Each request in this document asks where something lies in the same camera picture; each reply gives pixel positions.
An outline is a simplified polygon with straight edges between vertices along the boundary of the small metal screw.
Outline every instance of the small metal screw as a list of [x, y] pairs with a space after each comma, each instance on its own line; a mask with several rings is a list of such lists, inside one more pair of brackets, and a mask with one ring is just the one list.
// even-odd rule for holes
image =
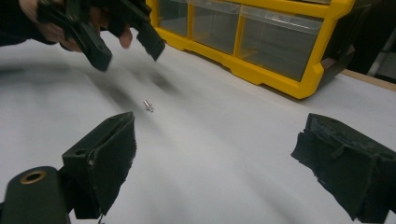
[[146, 110], [149, 110], [151, 113], [154, 112], [154, 108], [149, 103], [149, 101], [145, 100], [143, 103], [145, 104]]

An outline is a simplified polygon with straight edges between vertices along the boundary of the finger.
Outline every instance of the finger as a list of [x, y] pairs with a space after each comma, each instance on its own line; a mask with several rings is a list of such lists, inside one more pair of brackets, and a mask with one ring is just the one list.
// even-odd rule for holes
[[110, 18], [110, 14], [108, 13], [108, 11], [106, 9], [102, 8], [101, 11], [101, 16], [99, 18], [99, 25], [105, 29], [108, 29], [108, 24], [110, 22], [111, 18]]
[[60, 39], [65, 39], [64, 37], [64, 29], [62, 29], [61, 27], [50, 23], [47, 25], [47, 29], [52, 32], [54, 35], [57, 35]]
[[90, 19], [95, 32], [100, 35], [101, 19], [104, 17], [103, 10], [99, 7], [90, 8]]
[[[64, 8], [64, 0], [53, 0], [53, 4], [55, 4], [58, 8]], [[32, 0], [20, 0], [20, 7], [25, 15], [34, 22], [38, 21], [37, 18], [37, 8], [38, 8], [38, 1]]]
[[73, 50], [76, 52], [81, 52], [81, 49], [78, 47], [78, 44], [76, 44], [75, 41], [72, 41], [72, 40], [68, 41], [65, 39], [61, 39], [59, 41], [59, 43], [61, 43], [63, 46], [65, 46], [66, 48], [68, 48], [70, 50]]
[[129, 25], [125, 25], [124, 31], [119, 37], [121, 46], [125, 49], [128, 49], [129, 47], [131, 47], [133, 38], [134, 37], [132, 35], [131, 29], [129, 28]]
[[64, 32], [58, 31], [54, 27], [50, 27], [49, 24], [38, 23], [35, 27], [44, 36], [44, 38], [50, 42], [58, 43], [60, 39], [64, 39]]

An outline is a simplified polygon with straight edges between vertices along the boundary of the yellow storage bin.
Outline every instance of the yellow storage bin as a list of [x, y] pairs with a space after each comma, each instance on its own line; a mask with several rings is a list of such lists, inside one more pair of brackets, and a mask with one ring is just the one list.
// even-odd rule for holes
[[177, 14], [187, 23], [183, 34], [164, 25], [172, 17], [164, 16], [163, 1], [171, 0], [146, 1], [168, 45], [303, 99], [347, 67], [362, 18], [376, 0], [188, 0], [187, 19]]
[[190, 0], [189, 3], [193, 5], [191, 38], [232, 54], [240, 5], [213, 0]]
[[187, 0], [158, 0], [158, 26], [187, 36]]

